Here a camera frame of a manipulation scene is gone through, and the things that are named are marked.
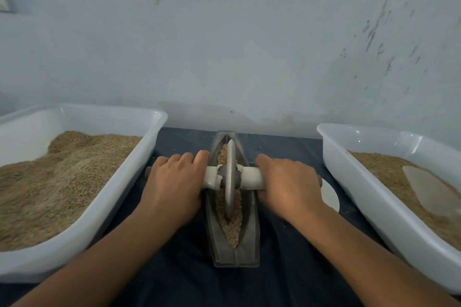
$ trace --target plastic scoop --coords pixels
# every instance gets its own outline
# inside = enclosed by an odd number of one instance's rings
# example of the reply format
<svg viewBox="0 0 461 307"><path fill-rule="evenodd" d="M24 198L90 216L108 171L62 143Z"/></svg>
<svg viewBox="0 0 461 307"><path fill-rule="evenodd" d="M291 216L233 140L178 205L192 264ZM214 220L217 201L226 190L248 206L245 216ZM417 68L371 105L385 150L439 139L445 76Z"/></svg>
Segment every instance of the plastic scoop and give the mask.
<svg viewBox="0 0 461 307"><path fill-rule="evenodd" d="M451 217L461 226L461 198L430 172L413 166L402 167L421 205L438 216Z"/></svg>

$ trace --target light blue wall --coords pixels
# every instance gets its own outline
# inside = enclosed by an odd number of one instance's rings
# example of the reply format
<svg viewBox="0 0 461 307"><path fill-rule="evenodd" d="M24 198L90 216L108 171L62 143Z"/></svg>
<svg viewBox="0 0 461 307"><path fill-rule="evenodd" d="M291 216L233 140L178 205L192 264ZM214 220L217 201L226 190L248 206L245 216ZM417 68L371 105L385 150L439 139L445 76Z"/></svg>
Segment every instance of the light blue wall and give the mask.
<svg viewBox="0 0 461 307"><path fill-rule="evenodd" d="M374 124L461 148L461 0L14 1L0 13L2 113L161 106L170 126Z"/></svg>

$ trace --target white tub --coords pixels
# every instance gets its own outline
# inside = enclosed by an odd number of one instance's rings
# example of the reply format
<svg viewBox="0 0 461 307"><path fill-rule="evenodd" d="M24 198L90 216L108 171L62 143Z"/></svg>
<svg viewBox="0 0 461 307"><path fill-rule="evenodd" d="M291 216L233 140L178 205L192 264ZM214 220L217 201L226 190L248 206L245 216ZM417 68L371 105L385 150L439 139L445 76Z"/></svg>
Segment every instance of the white tub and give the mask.
<svg viewBox="0 0 461 307"><path fill-rule="evenodd" d="M39 282L101 235L151 156L166 119L165 112L153 109L77 104L35 106L0 117L0 166L43 156L49 143L67 130L143 137L68 229L39 245L0 252L0 282Z"/></svg>
<svg viewBox="0 0 461 307"><path fill-rule="evenodd" d="M461 152L408 131L320 124L326 167L389 248L452 294L461 293L461 252L440 239L352 152L381 153L427 168L461 189Z"/></svg>

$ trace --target person's left arm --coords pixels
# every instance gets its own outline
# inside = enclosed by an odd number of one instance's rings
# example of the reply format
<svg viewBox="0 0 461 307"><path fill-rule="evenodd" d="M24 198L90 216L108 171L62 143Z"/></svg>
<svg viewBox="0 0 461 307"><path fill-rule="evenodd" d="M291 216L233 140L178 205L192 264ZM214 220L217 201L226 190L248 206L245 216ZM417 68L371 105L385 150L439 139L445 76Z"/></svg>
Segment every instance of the person's left arm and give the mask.
<svg viewBox="0 0 461 307"><path fill-rule="evenodd" d="M159 157L135 211L14 307L107 306L200 207L208 152Z"/></svg>

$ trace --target pile of grain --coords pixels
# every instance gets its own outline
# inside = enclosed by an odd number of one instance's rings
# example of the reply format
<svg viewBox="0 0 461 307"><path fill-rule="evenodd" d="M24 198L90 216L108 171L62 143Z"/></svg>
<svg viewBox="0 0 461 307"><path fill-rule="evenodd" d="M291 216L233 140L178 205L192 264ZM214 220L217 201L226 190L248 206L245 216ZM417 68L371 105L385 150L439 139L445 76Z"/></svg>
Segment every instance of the pile of grain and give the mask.
<svg viewBox="0 0 461 307"><path fill-rule="evenodd" d="M66 131L45 156L0 167L0 251L40 244L68 228L140 140Z"/></svg>
<svg viewBox="0 0 461 307"><path fill-rule="evenodd" d="M218 156L218 164L227 164L227 144L225 144ZM216 212L218 213L219 224L221 225L227 241L233 248L237 248L242 226L242 194L240 189L235 190L234 212L230 220L226 218L225 190L216 191Z"/></svg>
<svg viewBox="0 0 461 307"><path fill-rule="evenodd" d="M456 224L448 217L437 216L427 211L419 202L410 182L406 178L402 167L405 165L418 167L417 165L402 158L378 153L350 153L430 229L432 229L435 234L461 251L461 231ZM451 184L443 180L441 181L451 189L453 193L460 196L456 188Z"/></svg>

